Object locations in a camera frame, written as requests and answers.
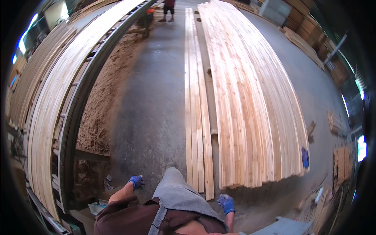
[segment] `foot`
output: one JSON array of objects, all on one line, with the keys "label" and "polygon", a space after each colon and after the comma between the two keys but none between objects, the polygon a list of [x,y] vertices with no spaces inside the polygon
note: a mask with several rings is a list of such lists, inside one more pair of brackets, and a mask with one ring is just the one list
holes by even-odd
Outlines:
[{"label": "foot", "polygon": [[175,168],[176,168],[175,162],[169,162],[169,163],[167,164],[166,169],[168,169],[168,168],[170,168],[170,167],[175,167]]}]

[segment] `forearm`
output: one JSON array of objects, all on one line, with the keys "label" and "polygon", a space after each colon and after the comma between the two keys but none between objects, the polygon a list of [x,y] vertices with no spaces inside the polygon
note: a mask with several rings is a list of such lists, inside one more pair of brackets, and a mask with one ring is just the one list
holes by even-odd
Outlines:
[{"label": "forearm", "polygon": [[235,212],[229,212],[224,219],[224,223],[229,227],[229,233],[233,231]]},{"label": "forearm", "polygon": [[133,183],[128,182],[121,190],[117,191],[115,194],[113,194],[110,199],[108,200],[108,203],[119,201],[123,198],[126,198],[133,194]]}]

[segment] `person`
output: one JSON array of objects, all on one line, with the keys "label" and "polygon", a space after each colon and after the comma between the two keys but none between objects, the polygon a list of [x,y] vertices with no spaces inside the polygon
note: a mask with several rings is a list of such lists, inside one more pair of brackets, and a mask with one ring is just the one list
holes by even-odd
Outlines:
[{"label": "person", "polygon": [[166,15],[168,11],[170,11],[171,13],[171,19],[169,20],[169,22],[173,22],[175,0],[165,0],[164,2],[165,5],[163,6],[163,19],[159,20],[158,22],[166,22]]},{"label": "person", "polygon": [[219,235],[232,233],[235,208],[233,199],[221,194],[217,200],[226,216],[220,216],[184,180],[173,162],[167,165],[153,198],[144,204],[134,203],[135,189],[145,185],[143,176],[132,176],[111,196],[109,204],[96,216],[95,235]]}]

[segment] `shorts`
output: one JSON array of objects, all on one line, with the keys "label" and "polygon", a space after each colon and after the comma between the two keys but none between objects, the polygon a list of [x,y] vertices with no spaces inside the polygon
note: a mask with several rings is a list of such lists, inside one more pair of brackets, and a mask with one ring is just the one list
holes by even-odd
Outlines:
[{"label": "shorts", "polygon": [[170,11],[171,15],[174,14],[174,7],[173,6],[164,6],[163,7],[163,14],[167,15],[167,12]]}]

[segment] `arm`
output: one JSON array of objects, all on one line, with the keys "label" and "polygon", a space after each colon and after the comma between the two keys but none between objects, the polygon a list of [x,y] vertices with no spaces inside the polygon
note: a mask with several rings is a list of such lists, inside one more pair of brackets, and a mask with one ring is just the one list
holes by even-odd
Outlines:
[{"label": "arm", "polygon": [[128,182],[122,189],[114,193],[110,199],[108,200],[108,203],[121,200],[123,198],[126,198],[133,194],[133,183]]},{"label": "arm", "polygon": [[235,212],[229,212],[224,219],[224,223],[229,227],[229,233],[232,233],[234,227]]},{"label": "arm", "polygon": [[235,217],[234,200],[228,194],[221,194],[217,202],[218,205],[222,207],[224,215],[226,216],[224,223],[229,227],[229,233],[232,233]]},{"label": "arm", "polygon": [[128,183],[121,190],[113,194],[108,203],[124,199],[133,194],[133,191],[137,188],[140,188],[142,185],[145,185],[142,175],[132,176]]}]

